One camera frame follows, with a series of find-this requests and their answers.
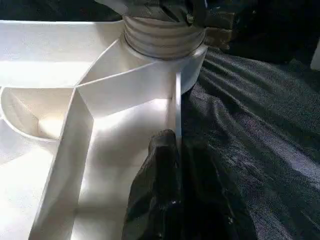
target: cylindrical base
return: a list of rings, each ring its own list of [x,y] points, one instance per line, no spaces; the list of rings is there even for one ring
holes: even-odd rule
[[[164,60],[183,58],[200,46],[204,30],[182,22],[123,17],[124,36],[137,52]]]

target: black cloth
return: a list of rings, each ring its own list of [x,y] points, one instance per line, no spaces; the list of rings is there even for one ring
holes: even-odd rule
[[[182,134],[208,144],[258,239],[320,238],[320,72],[209,49],[182,97]]]
[[[122,240],[255,240],[240,193],[203,142],[160,132],[135,177]]]
[[[0,20],[118,21],[122,17],[94,0],[0,0]]]

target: ribbed cylinder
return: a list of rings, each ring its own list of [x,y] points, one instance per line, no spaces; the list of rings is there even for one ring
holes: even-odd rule
[[[181,22],[123,17],[124,36],[137,52],[164,60],[182,58],[200,46],[204,30]]]

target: white plastic tray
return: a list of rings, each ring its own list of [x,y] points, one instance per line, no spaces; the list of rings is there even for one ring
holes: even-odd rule
[[[122,21],[0,21],[0,32],[0,239],[121,239],[150,138],[181,135],[181,91],[206,47],[144,57]]]

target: black fabric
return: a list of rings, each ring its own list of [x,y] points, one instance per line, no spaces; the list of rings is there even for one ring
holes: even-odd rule
[[[128,200],[123,240],[180,239],[182,179],[175,134],[154,136]]]
[[[245,21],[228,54],[272,63],[290,62],[298,49],[320,32],[320,1],[259,0],[253,21]]]
[[[0,0],[0,20],[118,21],[122,16],[94,0]]]
[[[160,132],[135,177],[122,240],[255,240],[240,193],[207,144]]]
[[[182,97],[184,138],[207,143],[258,239],[320,238],[320,72],[209,49]]]

